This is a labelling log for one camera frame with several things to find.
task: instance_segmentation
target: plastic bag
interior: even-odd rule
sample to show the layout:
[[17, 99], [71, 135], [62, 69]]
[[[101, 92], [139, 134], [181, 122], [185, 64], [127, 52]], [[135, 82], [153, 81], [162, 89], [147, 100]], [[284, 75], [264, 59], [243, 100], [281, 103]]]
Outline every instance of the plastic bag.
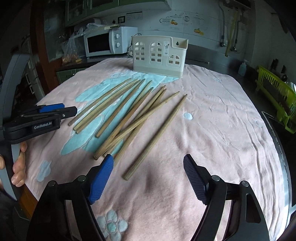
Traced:
[[74, 62], [79, 58], [77, 54], [77, 46], [75, 43], [74, 34], [71, 35], [68, 41], [62, 44], [62, 49], [64, 52], [64, 55], [62, 57], [63, 64]]

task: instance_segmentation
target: sticker on holder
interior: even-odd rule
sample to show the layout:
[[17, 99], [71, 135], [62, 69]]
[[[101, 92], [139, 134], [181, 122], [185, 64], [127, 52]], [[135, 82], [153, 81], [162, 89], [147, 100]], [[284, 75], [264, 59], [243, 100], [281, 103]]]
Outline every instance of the sticker on holder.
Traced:
[[169, 41], [163, 41], [163, 55], [168, 56], [169, 46], [170, 46]]

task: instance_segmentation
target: blue gripper pad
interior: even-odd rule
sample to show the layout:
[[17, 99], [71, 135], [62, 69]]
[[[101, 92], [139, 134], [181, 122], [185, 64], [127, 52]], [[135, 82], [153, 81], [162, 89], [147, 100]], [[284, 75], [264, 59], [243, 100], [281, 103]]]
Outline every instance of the blue gripper pad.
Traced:
[[60, 104], [50, 104], [50, 105], [46, 105], [46, 106], [42, 107], [39, 110], [39, 113], [50, 112], [50, 111], [57, 110], [57, 109], [62, 109], [62, 108], [65, 108], [65, 105], [63, 103], [60, 103]]
[[113, 166], [113, 157], [108, 154], [102, 161], [101, 168], [91, 183], [91, 191], [89, 194], [90, 204], [94, 204], [96, 200], [100, 199], [113, 170]]
[[206, 168], [196, 165], [190, 154], [184, 156], [183, 166], [197, 199], [208, 205], [207, 188], [208, 178], [211, 178], [211, 175]]

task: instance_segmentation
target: cabinet drawer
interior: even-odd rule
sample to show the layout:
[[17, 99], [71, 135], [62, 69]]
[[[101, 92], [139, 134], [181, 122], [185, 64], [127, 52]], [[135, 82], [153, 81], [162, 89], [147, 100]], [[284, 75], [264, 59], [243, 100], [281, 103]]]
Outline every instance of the cabinet drawer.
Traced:
[[76, 70], [75, 69], [70, 69], [70, 70], [64, 70], [64, 71], [59, 71], [57, 72], [57, 78], [59, 80], [59, 83], [63, 83], [66, 80], [68, 80], [69, 78], [71, 78], [72, 76], [74, 76], [76, 74]]
[[86, 68], [76, 69], [76, 73], [82, 70], [85, 70]]

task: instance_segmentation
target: kitchen counter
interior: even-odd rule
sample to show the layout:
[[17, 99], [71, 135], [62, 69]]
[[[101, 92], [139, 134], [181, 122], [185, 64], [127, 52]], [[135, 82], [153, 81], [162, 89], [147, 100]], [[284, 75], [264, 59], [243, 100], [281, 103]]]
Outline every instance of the kitchen counter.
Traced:
[[78, 63], [74, 62], [74, 63], [68, 63], [65, 65], [62, 65], [59, 69], [57, 69], [57, 72], [63, 71], [63, 70], [70, 70], [70, 69], [88, 68], [107, 58], [131, 58], [131, 57], [129, 57], [126, 53], [124, 53], [124, 54], [111, 54], [111, 55], [101, 55], [101, 56], [83, 58]]

